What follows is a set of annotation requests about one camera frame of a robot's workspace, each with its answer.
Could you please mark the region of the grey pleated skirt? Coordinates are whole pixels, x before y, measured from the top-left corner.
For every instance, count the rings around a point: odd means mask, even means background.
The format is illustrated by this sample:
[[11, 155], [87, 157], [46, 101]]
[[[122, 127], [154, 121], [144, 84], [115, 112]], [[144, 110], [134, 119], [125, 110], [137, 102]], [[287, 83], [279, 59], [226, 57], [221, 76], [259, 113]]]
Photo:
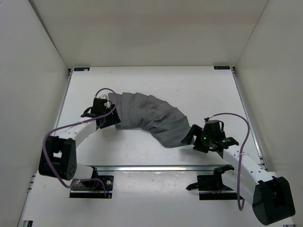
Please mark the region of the grey pleated skirt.
[[152, 95], [142, 93], [109, 93], [108, 98], [117, 105], [121, 120], [116, 124], [119, 130], [141, 128], [148, 131], [166, 148], [182, 147], [181, 141], [187, 136], [191, 127], [187, 116], [168, 102]]

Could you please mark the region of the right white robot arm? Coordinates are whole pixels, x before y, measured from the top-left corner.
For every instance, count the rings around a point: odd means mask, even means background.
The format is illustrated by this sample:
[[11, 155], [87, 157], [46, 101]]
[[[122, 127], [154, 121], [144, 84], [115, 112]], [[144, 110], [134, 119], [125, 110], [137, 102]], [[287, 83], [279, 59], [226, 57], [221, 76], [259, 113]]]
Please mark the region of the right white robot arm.
[[207, 120], [203, 128], [193, 125], [181, 142], [193, 144], [194, 150], [203, 153], [216, 152], [227, 162], [216, 167], [212, 175], [198, 177], [187, 190], [209, 194], [229, 188], [252, 206], [256, 218], [265, 226], [295, 215], [289, 182], [262, 168], [242, 148], [237, 149], [238, 141], [225, 135], [222, 121]]

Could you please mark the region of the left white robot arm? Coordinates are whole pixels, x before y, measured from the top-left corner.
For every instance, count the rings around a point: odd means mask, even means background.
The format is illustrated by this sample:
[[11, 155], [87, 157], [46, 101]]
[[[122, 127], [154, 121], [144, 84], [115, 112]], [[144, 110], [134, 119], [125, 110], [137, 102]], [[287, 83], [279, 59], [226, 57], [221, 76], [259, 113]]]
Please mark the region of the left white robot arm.
[[57, 174], [63, 180], [71, 180], [80, 167], [77, 165], [76, 148], [90, 134], [98, 129], [103, 129], [120, 123], [115, 104], [107, 95], [95, 97], [93, 106], [87, 108], [81, 117], [84, 119], [77, 125], [69, 126], [65, 131], [56, 136], [49, 135], [45, 141], [46, 152], [42, 152], [38, 171], [41, 175], [56, 177], [53, 173], [45, 154]]

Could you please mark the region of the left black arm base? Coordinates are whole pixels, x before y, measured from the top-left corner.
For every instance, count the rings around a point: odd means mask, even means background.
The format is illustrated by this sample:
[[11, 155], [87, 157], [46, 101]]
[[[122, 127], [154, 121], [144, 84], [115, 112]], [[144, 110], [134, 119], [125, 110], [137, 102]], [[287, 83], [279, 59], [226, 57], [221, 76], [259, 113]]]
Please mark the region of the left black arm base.
[[94, 167], [92, 178], [99, 181], [80, 182], [74, 185], [69, 194], [69, 198], [79, 199], [111, 199], [113, 196], [114, 175], [102, 173]]

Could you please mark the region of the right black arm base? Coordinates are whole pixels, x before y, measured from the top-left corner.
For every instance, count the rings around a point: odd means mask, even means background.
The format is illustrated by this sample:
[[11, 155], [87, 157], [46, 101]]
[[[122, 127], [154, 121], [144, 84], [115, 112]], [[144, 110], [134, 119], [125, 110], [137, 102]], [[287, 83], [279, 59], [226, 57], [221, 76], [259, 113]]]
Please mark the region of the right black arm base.
[[222, 175], [230, 170], [234, 167], [227, 164], [215, 168], [212, 175], [198, 175], [197, 182], [189, 184], [186, 189], [198, 189], [200, 201], [237, 200], [237, 193], [222, 182]]

